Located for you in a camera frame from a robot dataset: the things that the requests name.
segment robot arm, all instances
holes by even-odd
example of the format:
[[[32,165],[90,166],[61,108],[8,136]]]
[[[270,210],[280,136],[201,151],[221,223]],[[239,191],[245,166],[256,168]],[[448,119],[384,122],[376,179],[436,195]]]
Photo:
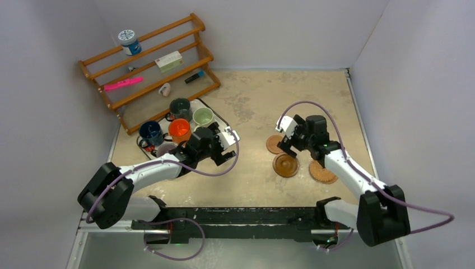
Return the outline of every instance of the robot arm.
[[[151,221],[160,213],[163,206],[161,200],[155,197],[131,198],[131,195],[154,183],[187,174],[189,170],[180,164],[195,169],[198,162],[208,157],[218,166],[233,158],[234,151],[222,154],[236,142],[230,132],[239,140],[235,131],[228,128],[220,132],[215,123],[208,128],[198,128],[184,147],[179,144],[176,149],[158,159],[119,167],[106,163],[99,168],[77,200],[89,212],[104,189],[120,175],[127,174],[99,201],[92,213],[94,222],[99,228],[107,229],[119,220]]]
[[[411,228],[407,209],[384,198],[365,178],[350,167],[351,159],[336,141],[329,139],[327,121],[321,115],[308,116],[305,120],[299,115],[293,118],[284,116],[277,122],[277,131],[285,134],[278,144],[285,153],[296,157],[291,147],[299,151],[310,151],[311,157],[322,167],[334,173],[356,196],[358,206],[332,197],[317,202],[319,218],[324,221],[340,222],[351,228],[358,228],[362,240],[369,246],[377,245],[410,233]],[[404,201],[404,193],[397,185],[387,186],[365,171],[353,160],[352,164],[367,175],[372,182],[386,193]]]

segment black marker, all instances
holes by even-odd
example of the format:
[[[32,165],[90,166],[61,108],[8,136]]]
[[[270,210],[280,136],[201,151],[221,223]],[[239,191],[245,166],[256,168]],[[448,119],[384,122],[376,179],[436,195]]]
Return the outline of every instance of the black marker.
[[[192,82],[193,80],[199,78],[199,77],[202,77],[204,75],[204,71],[199,71],[198,73],[192,75],[191,77],[187,78],[185,80],[185,83],[188,84],[190,82]]]

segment blue mug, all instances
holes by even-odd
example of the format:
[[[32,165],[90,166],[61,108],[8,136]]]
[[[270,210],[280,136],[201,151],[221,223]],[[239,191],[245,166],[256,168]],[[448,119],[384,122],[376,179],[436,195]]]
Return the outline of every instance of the blue mug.
[[[138,134],[148,145],[160,146],[165,140],[171,141],[165,139],[168,133],[163,133],[160,124],[153,120],[144,122],[138,129]]]

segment orange mug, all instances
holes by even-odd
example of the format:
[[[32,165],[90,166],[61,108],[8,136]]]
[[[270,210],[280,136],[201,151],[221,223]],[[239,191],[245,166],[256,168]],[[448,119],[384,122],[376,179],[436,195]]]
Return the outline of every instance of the orange mug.
[[[175,143],[186,141],[192,136],[190,123],[186,119],[174,120],[168,126],[168,134]]]

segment brown coaster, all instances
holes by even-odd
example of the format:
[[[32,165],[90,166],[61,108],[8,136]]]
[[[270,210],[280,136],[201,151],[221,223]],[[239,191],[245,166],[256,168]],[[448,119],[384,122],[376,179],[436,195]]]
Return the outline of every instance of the brown coaster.
[[[272,167],[274,171],[284,178],[293,177],[299,171],[299,161],[292,158],[289,154],[280,153],[274,158]]]
[[[279,136],[277,134],[273,136],[269,136],[269,138],[266,141],[267,150],[274,154],[282,153],[283,151],[279,149],[279,147],[277,147],[277,143],[281,141],[282,141],[282,136]]]
[[[323,168],[317,161],[312,161],[309,165],[310,175],[318,182],[324,184],[335,183],[338,178],[335,174],[326,168]]]

